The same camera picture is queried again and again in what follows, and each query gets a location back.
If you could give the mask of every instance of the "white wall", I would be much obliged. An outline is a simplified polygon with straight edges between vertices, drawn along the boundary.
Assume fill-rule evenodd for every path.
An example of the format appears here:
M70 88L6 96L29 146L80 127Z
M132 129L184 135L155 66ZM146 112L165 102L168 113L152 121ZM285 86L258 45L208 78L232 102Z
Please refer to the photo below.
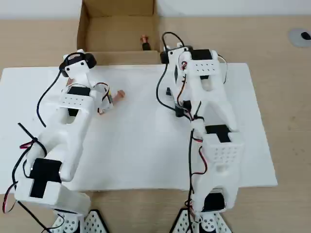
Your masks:
M167 17L311 15L311 0L157 0L157 7Z
M79 18L82 0L0 0L0 19Z
M0 19L78 18L81 1L0 0ZM311 14L311 0L157 0L157 6L171 17Z

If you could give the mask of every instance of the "box flap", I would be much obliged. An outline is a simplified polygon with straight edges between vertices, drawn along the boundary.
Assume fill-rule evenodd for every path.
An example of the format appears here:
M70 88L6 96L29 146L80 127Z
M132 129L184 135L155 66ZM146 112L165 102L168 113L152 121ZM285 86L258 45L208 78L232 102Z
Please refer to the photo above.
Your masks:
M90 17L152 16L154 0L84 0Z

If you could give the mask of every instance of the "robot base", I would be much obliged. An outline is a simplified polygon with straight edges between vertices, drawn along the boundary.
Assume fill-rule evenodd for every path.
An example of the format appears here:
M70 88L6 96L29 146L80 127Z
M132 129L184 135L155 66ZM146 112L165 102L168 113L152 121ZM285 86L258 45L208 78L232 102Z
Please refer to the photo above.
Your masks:
M74 221L70 221L66 218L66 214L62 214L65 222L64 224L56 229L51 229L52 233L109 233L109 230L103 220L99 210L91 210L84 221L84 229L80 231L80 226L78 228L74 225ZM63 219L58 217L54 222L52 227L58 227L62 224Z
M199 223L192 221L193 233L232 233L219 213L204 213ZM190 233L187 208L181 208L170 233Z

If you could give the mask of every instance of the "cardboard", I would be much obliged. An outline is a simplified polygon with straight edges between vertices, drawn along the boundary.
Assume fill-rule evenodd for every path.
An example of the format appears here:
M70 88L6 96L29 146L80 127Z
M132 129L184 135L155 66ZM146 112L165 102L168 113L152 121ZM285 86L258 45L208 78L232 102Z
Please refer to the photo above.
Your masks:
M140 41L149 37L152 51ZM159 64L158 16L154 0L84 0L77 49L96 56L99 65Z

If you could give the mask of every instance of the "beige table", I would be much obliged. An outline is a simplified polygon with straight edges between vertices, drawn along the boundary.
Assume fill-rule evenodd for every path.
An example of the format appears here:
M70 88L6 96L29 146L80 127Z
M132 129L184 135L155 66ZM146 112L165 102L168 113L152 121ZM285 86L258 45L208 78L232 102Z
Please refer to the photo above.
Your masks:
M64 53L75 50L77 26L76 21L0 21L0 67L59 65ZM311 17L160 21L160 31L174 31L195 48L215 49L229 62L247 62L250 67L279 186L240 189L236 206L224 214L236 233L309 231L311 49L289 43L292 27L311 31ZM168 233L187 193L133 190L89 195L113 233ZM47 225L53 222L50 210L31 209ZM1 232L22 230L42 229L19 207L0 216Z

